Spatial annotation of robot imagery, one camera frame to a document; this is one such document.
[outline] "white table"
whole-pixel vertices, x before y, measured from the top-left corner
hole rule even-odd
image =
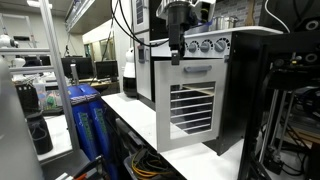
[[[44,161],[72,150],[66,117],[64,115],[45,117],[45,120],[51,136],[53,149],[46,154],[38,155],[39,161]]]
[[[155,111],[123,93],[103,96],[102,99],[150,146],[157,149]],[[242,147],[243,140],[218,156],[199,143],[161,155],[188,180],[235,180],[238,177]]]

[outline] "robotic arm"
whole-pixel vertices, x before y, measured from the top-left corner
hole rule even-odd
[[[213,17],[216,0],[162,0],[157,17],[167,21],[172,65],[179,65],[185,53],[184,32],[197,25],[198,20],[206,23]]]

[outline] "oven control knob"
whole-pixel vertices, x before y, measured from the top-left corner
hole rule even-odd
[[[200,46],[200,50],[202,52],[208,52],[210,50],[210,43],[209,42],[203,42]]]
[[[214,50],[216,50],[217,52],[223,52],[227,47],[226,42],[224,41],[218,41],[216,43],[214,43]]]
[[[194,53],[197,50],[197,45],[195,43],[191,43],[188,49],[189,49],[189,52]]]

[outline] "oven handle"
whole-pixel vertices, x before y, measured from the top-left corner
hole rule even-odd
[[[184,71],[186,73],[199,73],[199,72],[207,72],[212,69],[212,66],[194,66],[194,67],[185,67]]]

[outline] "ceiling light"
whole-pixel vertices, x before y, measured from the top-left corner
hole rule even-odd
[[[32,6],[32,7],[37,7],[37,8],[40,7],[39,1],[27,1],[27,3],[29,6]]]

